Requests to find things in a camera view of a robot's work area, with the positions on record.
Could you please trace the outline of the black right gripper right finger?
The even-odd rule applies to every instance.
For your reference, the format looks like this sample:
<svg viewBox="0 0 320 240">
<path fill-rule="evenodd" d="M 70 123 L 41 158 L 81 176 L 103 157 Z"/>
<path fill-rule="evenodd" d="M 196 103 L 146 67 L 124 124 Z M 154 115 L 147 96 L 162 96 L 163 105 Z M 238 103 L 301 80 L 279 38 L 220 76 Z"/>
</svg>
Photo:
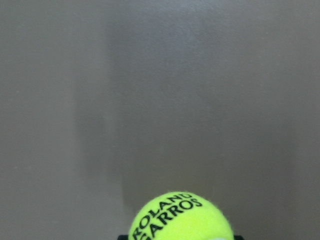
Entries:
<svg viewBox="0 0 320 240">
<path fill-rule="evenodd" d="M 234 235 L 234 240 L 245 240 L 241 235 Z"/>
</svg>

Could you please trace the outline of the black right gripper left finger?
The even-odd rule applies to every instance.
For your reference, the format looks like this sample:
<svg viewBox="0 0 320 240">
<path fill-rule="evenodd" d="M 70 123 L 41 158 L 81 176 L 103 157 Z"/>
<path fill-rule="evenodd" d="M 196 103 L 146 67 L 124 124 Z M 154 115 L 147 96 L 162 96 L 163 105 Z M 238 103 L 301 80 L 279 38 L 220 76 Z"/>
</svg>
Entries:
<svg viewBox="0 0 320 240">
<path fill-rule="evenodd" d="M 129 236 L 127 234 L 121 234 L 117 237 L 117 240 L 128 240 Z"/>
</svg>

